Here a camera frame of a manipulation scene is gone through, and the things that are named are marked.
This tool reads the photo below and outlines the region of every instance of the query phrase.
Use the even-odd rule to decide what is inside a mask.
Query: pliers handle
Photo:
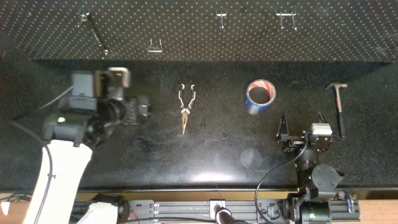
[[[187,112],[188,114],[192,110],[193,105],[195,104],[195,100],[197,98],[197,93],[195,91],[195,85],[191,85],[191,90],[192,90],[192,99],[188,104],[188,108],[185,107],[184,102],[182,101],[182,92],[184,91],[185,85],[181,84],[181,89],[178,91],[178,99],[180,100],[180,109],[181,113]]]

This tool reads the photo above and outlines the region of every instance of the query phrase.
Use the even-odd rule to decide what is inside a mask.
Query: hammer
[[[338,127],[340,130],[340,137],[345,138],[346,131],[344,130],[344,125],[343,125],[343,114],[341,112],[341,101],[340,101],[340,94],[339,94],[338,89],[339,88],[347,88],[347,83],[334,82],[334,83],[331,83],[326,89],[328,89],[329,87],[333,87],[336,91],[336,104],[337,104],[337,109],[338,109]]]

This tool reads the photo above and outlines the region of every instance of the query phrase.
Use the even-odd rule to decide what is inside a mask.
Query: speckled black surface
[[[128,63],[39,61],[48,68],[132,71],[130,95],[147,94],[151,121],[140,127],[120,126],[97,148],[80,183],[82,190],[254,188],[260,178],[292,155],[274,142],[281,113],[292,134],[308,129],[321,111],[337,133],[331,82],[347,82],[341,91],[347,138],[335,139],[321,154],[322,163],[346,173],[340,187],[398,186],[398,66],[379,63]],[[247,85],[270,80],[277,96],[272,107],[250,116],[244,104]],[[179,85],[196,84],[197,101],[185,136],[177,99]],[[35,114],[21,122],[39,130]],[[10,126],[1,125],[0,189],[32,189],[40,167],[40,147]],[[272,174],[265,189],[294,189],[293,167]]]

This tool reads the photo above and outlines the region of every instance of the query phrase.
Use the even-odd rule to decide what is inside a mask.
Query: roll of blue tape
[[[253,88],[263,88],[267,90],[270,100],[267,103],[263,104],[254,102],[249,94],[250,90],[252,90]],[[249,113],[258,114],[259,112],[268,109],[272,104],[272,102],[274,102],[275,96],[276,96],[276,90],[274,85],[270,81],[263,79],[254,80],[252,83],[250,83],[248,89],[246,90],[246,105],[249,108]]]

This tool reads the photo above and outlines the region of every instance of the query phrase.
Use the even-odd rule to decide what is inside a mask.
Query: hammer head
[[[347,88],[347,83],[334,82],[328,85],[326,89],[328,89],[329,87],[335,87],[335,89]]]

